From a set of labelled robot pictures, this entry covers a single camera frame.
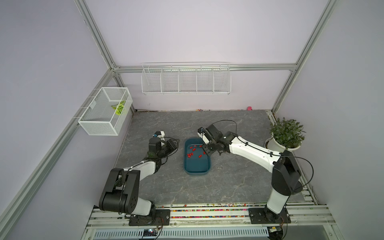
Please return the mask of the teal plastic storage box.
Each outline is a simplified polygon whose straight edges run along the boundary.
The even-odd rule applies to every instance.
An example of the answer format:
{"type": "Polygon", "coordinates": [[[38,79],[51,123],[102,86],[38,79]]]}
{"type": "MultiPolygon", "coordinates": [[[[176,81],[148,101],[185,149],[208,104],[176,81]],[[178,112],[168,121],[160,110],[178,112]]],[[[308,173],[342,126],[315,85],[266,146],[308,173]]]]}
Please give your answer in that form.
{"type": "Polygon", "coordinates": [[[190,138],[185,142],[184,170],[191,176],[202,176],[211,169],[211,159],[203,149],[200,138],[190,138]]]}

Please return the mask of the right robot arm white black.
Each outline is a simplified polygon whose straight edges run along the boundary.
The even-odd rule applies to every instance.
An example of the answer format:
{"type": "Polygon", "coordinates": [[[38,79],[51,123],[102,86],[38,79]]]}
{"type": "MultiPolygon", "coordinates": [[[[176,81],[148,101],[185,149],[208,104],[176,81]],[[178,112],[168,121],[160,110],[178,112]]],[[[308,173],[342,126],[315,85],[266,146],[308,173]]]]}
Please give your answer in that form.
{"type": "Polygon", "coordinates": [[[233,132],[223,134],[213,124],[207,128],[199,128],[198,136],[203,140],[203,149],[208,156],[215,152],[238,155],[272,174],[273,189],[265,206],[266,216],[276,218],[281,214],[290,196],[303,190],[304,185],[300,182],[301,171],[291,152],[280,153],[263,148],[233,132]]]}

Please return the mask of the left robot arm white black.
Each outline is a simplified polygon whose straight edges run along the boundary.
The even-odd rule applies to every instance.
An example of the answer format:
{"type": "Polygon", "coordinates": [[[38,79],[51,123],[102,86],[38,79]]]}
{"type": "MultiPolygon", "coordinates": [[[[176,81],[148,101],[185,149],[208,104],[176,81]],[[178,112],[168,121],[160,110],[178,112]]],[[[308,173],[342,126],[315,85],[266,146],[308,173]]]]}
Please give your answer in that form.
{"type": "Polygon", "coordinates": [[[139,197],[140,181],[158,172],[163,159],[167,160],[179,149],[179,142],[171,137],[153,137],[149,140],[146,156],[138,164],[112,169],[99,200],[99,209],[152,217],[156,212],[155,206],[139,197]]]}

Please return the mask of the green leaf toy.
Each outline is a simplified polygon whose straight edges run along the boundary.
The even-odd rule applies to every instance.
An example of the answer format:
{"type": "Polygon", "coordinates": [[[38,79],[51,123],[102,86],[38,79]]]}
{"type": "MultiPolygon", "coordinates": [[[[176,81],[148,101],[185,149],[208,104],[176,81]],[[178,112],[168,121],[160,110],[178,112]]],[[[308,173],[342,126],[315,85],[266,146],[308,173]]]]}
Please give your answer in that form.
{"type": "Polygon", "coordinates": [[[126,113],[125,104],[126,104],[126,101],[121,101],[119,104],[112,106],[116,115],[120,116],[121,114],[126,113]]]}

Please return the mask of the large potted green plant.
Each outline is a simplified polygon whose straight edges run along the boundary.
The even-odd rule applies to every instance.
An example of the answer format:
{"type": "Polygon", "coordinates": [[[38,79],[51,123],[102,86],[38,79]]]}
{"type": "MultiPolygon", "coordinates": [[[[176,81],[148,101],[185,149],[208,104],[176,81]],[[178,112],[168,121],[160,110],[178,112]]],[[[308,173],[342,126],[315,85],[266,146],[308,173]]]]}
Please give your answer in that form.
{"type": "Polygon", "coordinates": [[[266,140],[267,149],[277,152],[294,152],[305,140],[304,126],[294,119],[277,118],[270,128],[271,137],[266,140]]]}

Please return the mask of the white ventilation grille strip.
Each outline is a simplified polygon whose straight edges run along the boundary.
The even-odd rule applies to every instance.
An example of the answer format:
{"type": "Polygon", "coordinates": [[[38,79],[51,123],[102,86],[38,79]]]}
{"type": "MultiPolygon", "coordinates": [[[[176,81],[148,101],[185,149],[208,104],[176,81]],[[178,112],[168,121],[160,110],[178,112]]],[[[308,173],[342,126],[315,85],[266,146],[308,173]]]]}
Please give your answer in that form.
{"type": "Polygon", "coordinates": [[[220,239],[220,238],[267,238],[266,227],[227,228],[154,228],[97,230],[92,240],[170,240],[170,239],[220,239]]]}

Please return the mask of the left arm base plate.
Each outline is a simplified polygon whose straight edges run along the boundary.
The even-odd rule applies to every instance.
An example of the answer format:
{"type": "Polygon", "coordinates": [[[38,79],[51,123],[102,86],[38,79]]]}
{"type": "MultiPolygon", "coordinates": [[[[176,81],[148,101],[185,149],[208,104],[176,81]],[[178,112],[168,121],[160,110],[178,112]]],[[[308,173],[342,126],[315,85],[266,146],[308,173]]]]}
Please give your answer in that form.
{"type": "Polygon", "coordinates": [[[171,220],[171,211],[159,209],[151,211],[147,216],[134,215],[130,217],[129,226],[168,226],[171,220]]]}

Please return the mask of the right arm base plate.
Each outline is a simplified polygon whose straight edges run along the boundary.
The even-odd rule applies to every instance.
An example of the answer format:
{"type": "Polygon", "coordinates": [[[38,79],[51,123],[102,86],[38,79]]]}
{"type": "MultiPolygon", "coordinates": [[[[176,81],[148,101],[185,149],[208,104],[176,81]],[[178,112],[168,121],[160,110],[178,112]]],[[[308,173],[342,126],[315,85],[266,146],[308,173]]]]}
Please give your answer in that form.
{"type": "Polygon", "coordinates": [[[268,208],[250,208],[249,217],[251,224],[290,224],[292,221],[287,209],[284,207],[279,214],[268,208]]]}

